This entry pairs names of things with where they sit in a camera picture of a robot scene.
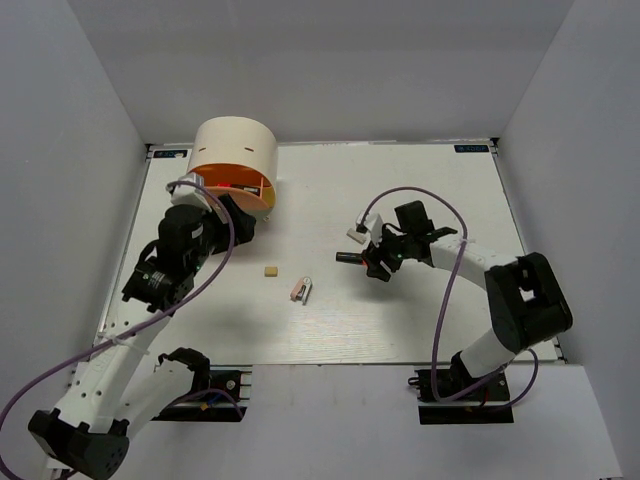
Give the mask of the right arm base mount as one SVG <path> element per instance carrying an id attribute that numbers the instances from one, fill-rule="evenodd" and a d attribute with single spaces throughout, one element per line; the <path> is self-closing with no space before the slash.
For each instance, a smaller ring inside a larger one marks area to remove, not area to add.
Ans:
<path id="1" fill-rule="evenodd" d="M 430 373 L 430 369 L 418 369 L 407 380 L 408 387 L 417 394 L 421 425 L 498 425 L 514 422 L 512 408 L 504 407 L 511 400 L 504 373 L 453 402 L 438 402 L 435 399 Z"/>

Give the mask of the cream cylindrical desk organizer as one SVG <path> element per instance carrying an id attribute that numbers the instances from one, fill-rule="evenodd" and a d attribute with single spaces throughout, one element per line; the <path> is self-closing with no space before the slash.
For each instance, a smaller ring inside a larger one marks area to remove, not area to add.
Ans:
<path id="1" fill-rule="evenodd" d="M 278 144 L 271 130 L 262 123 L 237 116 L 204 122 L 196 133 L 187 171 L 193 173 L 192 168 L 216 163 L 251 167 L 267 177 L 276 193 Z M 267 212 L 248 214 L 263 220 L 274 207 Z"/>

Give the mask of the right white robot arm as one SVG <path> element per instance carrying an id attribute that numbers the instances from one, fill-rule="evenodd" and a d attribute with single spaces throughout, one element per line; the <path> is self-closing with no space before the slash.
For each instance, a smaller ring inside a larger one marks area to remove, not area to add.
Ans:
<path id="1" fill-rule="evenodd" d="M 573 316 L 547 258 L 499 254 L 473 244 L 450 227 L 437 228 L 420 201 L 395 209 L 398 225 L 362 212 L 355 231 L 369 238 L 362 252 L 366 274 L 388 282 L 406 260 L 461 277 L 486 292 L 491 326 L 470 346 L 454 354 L 450 395 L 477 397 L 488 376 L 523 351 L 573 326 Z"/>

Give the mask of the orange cap black highlighter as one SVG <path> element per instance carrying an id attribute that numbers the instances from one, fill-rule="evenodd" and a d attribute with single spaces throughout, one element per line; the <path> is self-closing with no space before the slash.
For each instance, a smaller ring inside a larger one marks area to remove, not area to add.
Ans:
<path id="1" fill-rule="evenodd" d="M 349 265 L 366 265 L 364 254 L 362 252 L 337 252 L 335 260 L 339 263 Z"/>

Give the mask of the orange organizer drawer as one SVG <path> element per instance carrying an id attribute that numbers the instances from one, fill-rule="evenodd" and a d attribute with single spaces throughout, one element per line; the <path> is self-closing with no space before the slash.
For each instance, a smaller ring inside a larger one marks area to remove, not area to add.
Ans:
<path id="1" fill-rule="evenodd" d="M 247 213 L 260 213 L 271 210 L 276 203 L 275 188 L 272 183 L 257 170 L 243 165 L 216 163 L 201 165 L 191 169 L 204 178 L 204 184 L 210 193 L 217 196 L 229 194 L 239 207 Z M 219 189 L 219 183 L 234 185 L 231 189 Z M 238 189 L 238 186 L 255 186 L 261 189 L 259 196 Z"/>

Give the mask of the small beige eraser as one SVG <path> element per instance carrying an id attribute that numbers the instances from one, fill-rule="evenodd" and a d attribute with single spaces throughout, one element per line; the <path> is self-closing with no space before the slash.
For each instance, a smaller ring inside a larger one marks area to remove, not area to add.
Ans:
<path id="1" fill-rule="evenodd" d="M 264 275 L 266 277 L 275 277 L 278 275 L 278 268 L 276 266 L 267 266 L 264 269 Z"/>

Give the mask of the green cap black highlighter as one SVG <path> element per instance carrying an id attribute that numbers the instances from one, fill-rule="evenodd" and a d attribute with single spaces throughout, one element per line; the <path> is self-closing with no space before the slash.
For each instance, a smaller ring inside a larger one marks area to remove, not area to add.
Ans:
<path id="1" fill-rule="evenodd" d="M 261 194 L 261 189 L 255 186 L 238 186 L 238 189 L 249 192 L 256 196 L 259 196 Z"/>

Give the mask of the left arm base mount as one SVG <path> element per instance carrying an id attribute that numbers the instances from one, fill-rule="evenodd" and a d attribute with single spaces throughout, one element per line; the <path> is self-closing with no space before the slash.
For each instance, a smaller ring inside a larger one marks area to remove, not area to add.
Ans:
<path id="1" fill-rule="evenodd" d="M 203 387 L 163 409 L 153 421 L 239 423 L 249 406 L 251 386 L 250 366 L 212 367 Z"/>

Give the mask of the grey white eraser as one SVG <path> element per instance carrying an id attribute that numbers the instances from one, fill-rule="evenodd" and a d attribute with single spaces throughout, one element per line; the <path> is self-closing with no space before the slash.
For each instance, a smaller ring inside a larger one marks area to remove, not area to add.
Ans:
<path id="1" fill-rule="evenodd" d="M 366 236 L 352 228 L 347 231 L 347 237 L 360 245 L 363 245 L 366 242 Z"/>

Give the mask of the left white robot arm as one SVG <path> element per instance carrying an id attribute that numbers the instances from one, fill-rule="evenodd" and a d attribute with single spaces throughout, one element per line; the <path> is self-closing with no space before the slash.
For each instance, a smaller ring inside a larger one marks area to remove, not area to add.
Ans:
<path id="1" fill-rule="evenodd" d="M 128 384 L 177 310 L 202 292 L 195 277 L 206 260 L 215 254 L 228 259 L 232 248 L 252 240 L 255 224 L 228 193 L 195 194 L 165 211 L 122 289 L 123 301 L 144 304 L 150 318 L 112 323 L 83 355 L 85 369 L 67 393 L 28 423 L 49 457 L 74 473 L 109 479 L 148 422 L 172 403 L 208 395 L 211 362 L 187 347 L 161 354 L 145 381 Z"/>

